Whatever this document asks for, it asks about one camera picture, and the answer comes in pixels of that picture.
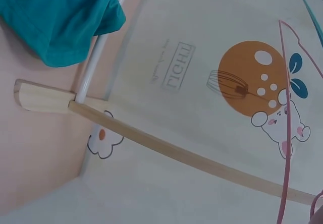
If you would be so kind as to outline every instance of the teal cloth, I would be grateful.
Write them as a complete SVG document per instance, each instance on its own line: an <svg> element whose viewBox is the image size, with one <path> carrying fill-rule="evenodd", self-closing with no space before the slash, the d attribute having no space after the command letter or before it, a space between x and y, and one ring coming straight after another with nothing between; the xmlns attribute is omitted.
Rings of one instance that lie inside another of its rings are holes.
<svg viewBox="0 0 323 224"><path fill-rule="evenodd" d="M84 61L92 36L126 21L118 0L0 0L0 16L50 67Z"/></svg>

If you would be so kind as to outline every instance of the bunny face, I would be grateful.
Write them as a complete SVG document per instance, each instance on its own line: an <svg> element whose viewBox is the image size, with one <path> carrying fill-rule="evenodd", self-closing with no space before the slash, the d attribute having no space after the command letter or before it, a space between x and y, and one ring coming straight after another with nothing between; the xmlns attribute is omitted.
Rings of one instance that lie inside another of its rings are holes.
<svg viewBox="0 0 323 224"><path fill-rule="evenodd" d="M276 112L268 116L267 113L259 111L252 116L251 123L255 127L261 127L274 142L277 142L282 157L286 158L288 112L285 89L279 93L278 102L281 107ZM292 100L290 100L290 112L292 139L296 137L300 142L307 141L310 136L310 128L301 123L300 115Z"/></svg>

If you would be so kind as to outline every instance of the wooden stick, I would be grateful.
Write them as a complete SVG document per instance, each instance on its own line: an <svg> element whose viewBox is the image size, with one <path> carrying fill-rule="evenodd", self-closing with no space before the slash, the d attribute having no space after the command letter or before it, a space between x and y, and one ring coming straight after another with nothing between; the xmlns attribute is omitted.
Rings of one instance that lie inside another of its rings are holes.
<svg viewBox="0 0 323 224"><path fill-rule="evenodd" d="M14 97L18 105L30 111L45 113L70 113L68 105L75 99L75 93L18 79L14 87ZM107 109L107 101L87 97L85 104L98 111Z"/></svg>
<svg viewBox="0 0 323 224"><path fill-rule="evenodd" d="M283 188L282 185L233 169L193 152L187 151L183 148L177 147L169 142L163 141L162 139L158 139L134 127L126 125L125 123L120 122L112 117L108 117L105 114L87 105L78 104L74 101L71 101L69 104L69 110L107 129L110 129L124 136L125 138L137 142L142 146L159 152L186 165L253 190L264 192L277 197L281 196ZM287 195L288 200L306 205L310 205L314 197L315 196L309 193L291 188L289 188ZM322 204L323 201L320 199L318 205Z"/></svg>

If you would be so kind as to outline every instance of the white pole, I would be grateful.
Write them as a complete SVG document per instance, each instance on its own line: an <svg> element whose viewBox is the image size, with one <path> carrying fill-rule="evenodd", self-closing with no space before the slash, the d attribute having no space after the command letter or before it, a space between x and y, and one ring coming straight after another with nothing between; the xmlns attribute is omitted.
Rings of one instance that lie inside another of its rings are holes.
<svg viewBox="0 0 323 224"><path fill-rule="evenodd" d="M120 4L122 5L125 0L119 0ZM81 82L81 85L78 89L78 92L76 94L75 101L78 103L84 103L87 90L89 89L91 79L93 77L96 65L101 57L105 42L108 38L108 34L101 35L97 37L97 40L95 42L93 51L91 53L91 56L89 58L89 62L86 66L85 73L83 75L83 79Z"/></svg>

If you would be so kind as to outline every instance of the beige floor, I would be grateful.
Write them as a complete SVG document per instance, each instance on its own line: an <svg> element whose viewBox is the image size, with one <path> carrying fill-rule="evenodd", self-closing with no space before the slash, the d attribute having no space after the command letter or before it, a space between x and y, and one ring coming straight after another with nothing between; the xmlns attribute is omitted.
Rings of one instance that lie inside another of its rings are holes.
<svg viewBox="0 0 323 224"><path fill-rule="evenodd" d="M88 95L102 97L131 18L140 0L126 0L127 24L106 44ZM78 176L91 131L79 117L33 113L15 104L16 79L75 91L85 64L46 67L0 21L0 215Z"/></svg>

